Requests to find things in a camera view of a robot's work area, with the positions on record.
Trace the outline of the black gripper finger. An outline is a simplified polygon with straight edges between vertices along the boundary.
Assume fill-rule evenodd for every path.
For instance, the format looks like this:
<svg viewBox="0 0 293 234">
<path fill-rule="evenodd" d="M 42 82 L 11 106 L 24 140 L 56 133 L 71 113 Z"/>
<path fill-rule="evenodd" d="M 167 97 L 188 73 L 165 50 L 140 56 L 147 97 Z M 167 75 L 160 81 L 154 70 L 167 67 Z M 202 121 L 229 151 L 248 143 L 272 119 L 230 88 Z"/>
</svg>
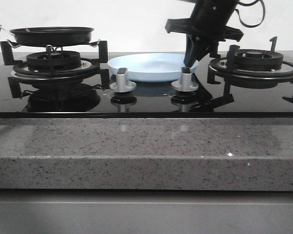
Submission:
<svg viewBox="0 0 293 234">
<path fill-rule="evenodd" d="M 200 45 L 199 38 L 193 35 L 186 35 L 186 52 L 184 57 L 184 65 L 186 67 L 192 67 L 196 61 L 200 61 Z"/>
<path fill-rule="evenodd" d="M 219 54 L 218 54 L 219 42 L 199 40 L 197 42 L 197 45 L 198 45 L 198 54 L 196 56 L 196 59 L 198 61 L 203 59 L 208 54 L 210 58 L 214 58 L 214 59 L 219 58 Z"/>
</svg>

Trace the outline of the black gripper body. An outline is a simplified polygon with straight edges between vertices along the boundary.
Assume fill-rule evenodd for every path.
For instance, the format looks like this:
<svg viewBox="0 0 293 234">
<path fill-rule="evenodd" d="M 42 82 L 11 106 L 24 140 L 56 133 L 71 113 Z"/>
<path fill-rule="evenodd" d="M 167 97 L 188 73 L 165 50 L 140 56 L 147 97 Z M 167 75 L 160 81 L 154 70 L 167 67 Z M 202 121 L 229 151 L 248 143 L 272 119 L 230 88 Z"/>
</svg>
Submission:
<svg viewBox="0 0 293 234">
<path fill-rule="evenodd" d="M 212 43 L 232 39 L 240 41 L 241 30 L 227 26 L 238 1 L 197 0 L 188 19 L 168 19 L 165 30 L 168 33 L 186 34 L 194 43 Z"/>
</svg>

